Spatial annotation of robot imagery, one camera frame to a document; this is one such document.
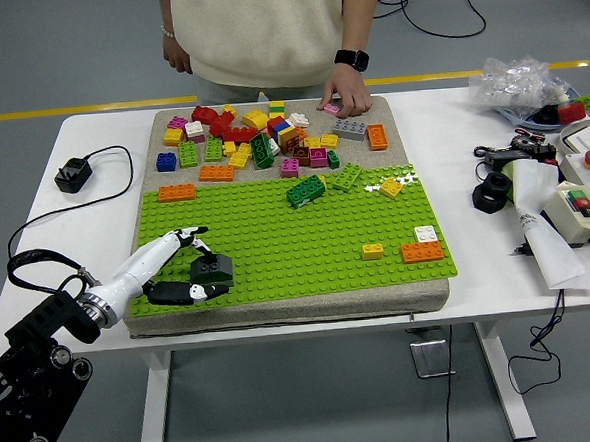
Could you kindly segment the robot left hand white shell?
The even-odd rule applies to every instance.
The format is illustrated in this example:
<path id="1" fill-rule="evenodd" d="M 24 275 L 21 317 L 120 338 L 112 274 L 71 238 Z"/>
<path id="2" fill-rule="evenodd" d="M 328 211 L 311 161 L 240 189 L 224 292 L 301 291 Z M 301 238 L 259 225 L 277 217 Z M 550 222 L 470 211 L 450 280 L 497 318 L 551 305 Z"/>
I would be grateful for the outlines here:
<path id="1" fill-rule="evenodd" d="M 176 229 L 142 245 L 105 284 L 87 289 L 78 302 L 100 328 L 110 328 L 122 320 L 133 298 L 145 295 L 154 305 L 191 306 L 226 294 L 227 285 L 200 285 L 185 282 L 154 282 L 152 278 L 180 248 L 193 247 L 213 260 L 216 255 L 197 236 L 205 227 Z"/>

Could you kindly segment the person's left hand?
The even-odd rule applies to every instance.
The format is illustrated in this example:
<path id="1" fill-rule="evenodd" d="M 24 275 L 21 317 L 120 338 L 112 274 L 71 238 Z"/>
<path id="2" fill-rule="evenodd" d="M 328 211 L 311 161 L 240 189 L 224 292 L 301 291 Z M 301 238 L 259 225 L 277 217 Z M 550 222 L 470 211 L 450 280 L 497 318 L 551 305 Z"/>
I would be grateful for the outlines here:
<path id="1" fill-rule="evenodd" d="M 335 94 L 341 98 L 337 113 L 339 118 L 359 116 L 369 111 L 372 106 L 372 97 L 362 75 L 346 64 L 335 64 L 332 68 L 317 109 L 323 110 Z"/>

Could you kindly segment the person's right hand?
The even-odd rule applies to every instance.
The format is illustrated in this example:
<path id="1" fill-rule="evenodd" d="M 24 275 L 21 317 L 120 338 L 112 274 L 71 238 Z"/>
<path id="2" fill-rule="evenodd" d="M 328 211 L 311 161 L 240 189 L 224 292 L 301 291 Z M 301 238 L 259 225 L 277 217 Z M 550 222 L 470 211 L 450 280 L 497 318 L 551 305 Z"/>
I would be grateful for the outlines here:
<path id="1" fill-rule="evenodd" d="M 192 75 L 190 55 L 179 45 L 174 37 L 163 36 L 162 53 L 169 66 L 178 73 Z"/>

